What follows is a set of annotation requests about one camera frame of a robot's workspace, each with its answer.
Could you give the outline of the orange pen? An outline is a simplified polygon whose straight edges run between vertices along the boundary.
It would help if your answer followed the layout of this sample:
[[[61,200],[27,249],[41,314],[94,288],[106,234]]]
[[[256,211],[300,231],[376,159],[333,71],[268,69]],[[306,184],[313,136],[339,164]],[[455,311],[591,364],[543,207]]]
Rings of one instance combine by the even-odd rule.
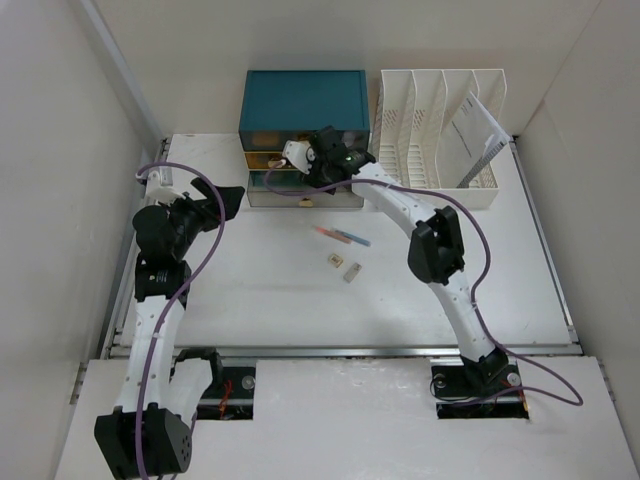
[[[319,226],[315,226],[314,230],[324,236],[327,236],[329,238],[332,238],[334,240],[337,240],[339,242],[345,243],[345,244],[351,244],[352,240],[350,238],[347,238],[346,236],[336,232],[336,231],[332,231],[332,230],[328,230],[325,229],[323,227],[319,227]]]

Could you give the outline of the teal drawer organizer box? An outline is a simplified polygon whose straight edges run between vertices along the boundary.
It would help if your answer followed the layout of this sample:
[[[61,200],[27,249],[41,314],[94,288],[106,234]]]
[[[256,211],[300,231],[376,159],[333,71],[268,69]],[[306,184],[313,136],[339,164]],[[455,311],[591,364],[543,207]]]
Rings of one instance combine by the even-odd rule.
[[[305,142],[332,126],[349,148],[369,146],[370,115],[363,70],[249,70],[246,74],[238,134],[254,208],[359,209],[364,200],[343,187],[337,193],[293,198],[264,186],[268,169],[289,141]]]

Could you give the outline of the small yellow eraser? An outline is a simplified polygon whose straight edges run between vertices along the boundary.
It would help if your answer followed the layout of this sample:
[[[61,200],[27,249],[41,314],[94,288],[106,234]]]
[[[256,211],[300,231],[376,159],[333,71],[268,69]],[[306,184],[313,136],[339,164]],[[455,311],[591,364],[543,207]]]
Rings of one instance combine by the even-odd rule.
[[[339,267],[343,264],[344,260],[343,260],[343,258],[342,258],[342,257],[340,257],[340,256],[339,256],[339,255],[337,255],[337,254],[331,254],[331,255],[328,257],[328,262],[329,262],[333,267],[335,267],[335,268],[339,268]]]

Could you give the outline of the silver staple box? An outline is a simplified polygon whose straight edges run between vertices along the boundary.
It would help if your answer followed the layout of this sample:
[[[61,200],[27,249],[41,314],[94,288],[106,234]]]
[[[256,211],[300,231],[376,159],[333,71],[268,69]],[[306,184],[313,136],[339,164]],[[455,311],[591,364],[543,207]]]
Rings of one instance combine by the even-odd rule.
[[[343,275],[344,281],[347,283],[351,283],[357,277],[361,270],[362,266],[359,263],[352,264]]]

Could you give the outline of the white spiral manual booklet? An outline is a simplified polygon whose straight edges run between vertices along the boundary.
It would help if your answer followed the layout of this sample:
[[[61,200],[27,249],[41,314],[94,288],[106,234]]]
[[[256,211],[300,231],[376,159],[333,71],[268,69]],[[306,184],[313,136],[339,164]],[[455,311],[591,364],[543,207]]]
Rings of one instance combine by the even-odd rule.
[[[507,132],[469,91],[440,135],[436,153],[440,186],[468,188],[509,142]]]

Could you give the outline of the blue pen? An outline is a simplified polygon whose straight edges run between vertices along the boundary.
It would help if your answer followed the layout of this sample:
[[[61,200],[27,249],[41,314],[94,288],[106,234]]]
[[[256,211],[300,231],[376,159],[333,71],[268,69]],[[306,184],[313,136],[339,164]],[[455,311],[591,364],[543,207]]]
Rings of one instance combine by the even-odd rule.
[[[354,234],[351,234],[351,233],[348,233],[348,232],[345,232],[345,231],[342,231],[342,230],[339,230],[339,229],[334,229],[333,232],[337,233],[337,234],[339,234],[339,235],[341,235],[341,236],[343,236],[343,237],[345,237],[345,238],[347,238],[347,239],[351,240],[352,242],[355,242],[355,243],[357,243],[359,245],[362,245],[362,246],[365,246],[365,247],[371,247],[371,241],[366,240],[364,238],[361,238],[359,236],[356,236]]]

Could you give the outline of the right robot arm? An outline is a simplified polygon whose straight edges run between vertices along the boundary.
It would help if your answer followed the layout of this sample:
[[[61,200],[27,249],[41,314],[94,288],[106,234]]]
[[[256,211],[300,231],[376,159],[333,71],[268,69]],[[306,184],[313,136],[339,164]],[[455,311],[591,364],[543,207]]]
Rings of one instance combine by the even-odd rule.
[[[508,356],[479,318],[464,272],[458,210],[438,208],[410,192],[372,154],[347,147],[332,127],[314,132],[306,141],[289,141],[283,155],[302,173],[306,185],[327,193],[349,185],[407,235],[408,267],[435,294],[458,341],[463,381],[469,389],[460,397],[480,402],[510,395],[503,383]]]

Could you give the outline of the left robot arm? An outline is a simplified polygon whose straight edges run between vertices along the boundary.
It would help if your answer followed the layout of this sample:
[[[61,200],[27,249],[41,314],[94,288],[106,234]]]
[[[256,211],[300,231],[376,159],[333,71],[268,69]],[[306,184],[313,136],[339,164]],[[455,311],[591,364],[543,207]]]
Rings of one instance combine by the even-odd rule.
[[[192,180],[194,199],[159,187],[154,204],[132,225],[139,248],[134,271],[135,330],[125,379],[113,410],[96,419],[94,437],[116,479],[184,473],[191,462],[193,426],[202,396],[223,387],[213,348],[174,353],[195,275],[185,255],[196,237],[221,232],[241,206],[241,186]]]

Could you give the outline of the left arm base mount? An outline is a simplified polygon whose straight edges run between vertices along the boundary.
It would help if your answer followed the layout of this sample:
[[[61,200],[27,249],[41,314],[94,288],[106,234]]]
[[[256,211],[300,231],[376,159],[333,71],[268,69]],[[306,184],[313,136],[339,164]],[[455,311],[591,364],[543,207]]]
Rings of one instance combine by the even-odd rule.
[[[197,420],[252,420],[256,386],[256,363],[242,359],[225,359],[213,347],[183,349],[173,360],[170,379],[188,360],[207,361],[212,382],[202,393],[196,410]]]

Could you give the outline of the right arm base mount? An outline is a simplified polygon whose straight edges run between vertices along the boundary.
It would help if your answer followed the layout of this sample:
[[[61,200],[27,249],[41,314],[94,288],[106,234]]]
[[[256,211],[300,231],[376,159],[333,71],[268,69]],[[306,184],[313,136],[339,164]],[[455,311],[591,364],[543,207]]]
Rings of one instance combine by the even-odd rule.
[[[481,380],[463,361],[436,360],[431,363],[430,393],[436,400],[439,420],[529,419],[523,392],[509,391],[522,385],[515,360],[489,380]]]

